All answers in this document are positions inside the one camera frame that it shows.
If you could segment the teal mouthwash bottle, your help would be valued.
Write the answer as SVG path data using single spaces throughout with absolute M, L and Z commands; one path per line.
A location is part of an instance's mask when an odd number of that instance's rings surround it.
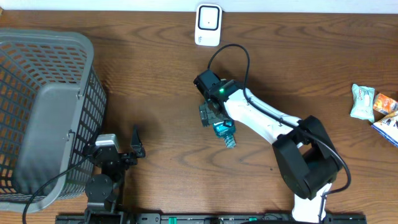
M 226 120 L 213 124 L 213 130 L 218 138 L 224 140 L 227 148 L 236 147 L 236 141 L 234 139 L 236 127 L 233 120 Z

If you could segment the grey plastic shopping basket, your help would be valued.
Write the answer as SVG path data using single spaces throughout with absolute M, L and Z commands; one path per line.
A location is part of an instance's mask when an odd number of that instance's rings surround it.
M 1 210 L 38 212 L 84 192 L 82 150 L 106 93 L 90 40 L 76 32 L 1 30 Z

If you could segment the mint green wipes pack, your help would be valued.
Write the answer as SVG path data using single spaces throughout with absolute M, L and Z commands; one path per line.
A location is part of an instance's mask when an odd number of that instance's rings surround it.
M 353 107 L 350 116 L 353 118 L 374 122 L 373 101 L 375 89 L 367 86 L 353 84 L 351 88 L 353 94 Z

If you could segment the small orange snack pack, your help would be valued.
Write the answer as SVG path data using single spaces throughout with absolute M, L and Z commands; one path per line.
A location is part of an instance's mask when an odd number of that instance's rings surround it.
M 397 111 L 397 101 L 378 93 L 374 99 L 373 109 L 384 115 L 389 115 Z

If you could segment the large yellow white snack bag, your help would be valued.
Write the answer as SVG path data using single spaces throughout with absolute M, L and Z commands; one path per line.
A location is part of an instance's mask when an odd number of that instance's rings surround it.
M 371 125 L 381 136 L 387 139 L 395 147 L 398 146 L 397 142 L 397 111 L 386 115 L 383 119 Z

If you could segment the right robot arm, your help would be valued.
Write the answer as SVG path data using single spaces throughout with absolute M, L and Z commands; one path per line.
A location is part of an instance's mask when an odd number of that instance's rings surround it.
M 240 122 L 272 145 L 282 179 L 294 193 L 292 218 L 321 223 L 326 198 L 344 162 L 322 122 L 285 114 L 256 97 L 245 84 L 206 70 L 194 81 L 208 110 L 218 119 Z

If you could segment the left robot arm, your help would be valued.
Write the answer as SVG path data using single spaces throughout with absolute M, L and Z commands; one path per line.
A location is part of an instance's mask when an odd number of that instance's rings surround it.
M 85 146 L 83 155 L 101 172 L 86 182 L 88 202 L 83 223 L 136 222 L 134 215 L 124 211 L 121 204 L 126 171 L 137 165 L 138 158 L 146 156 L 136 127 L 132 131 L 130 147 L 129 152 L 119 152 L 116 135 L 98 131 Z

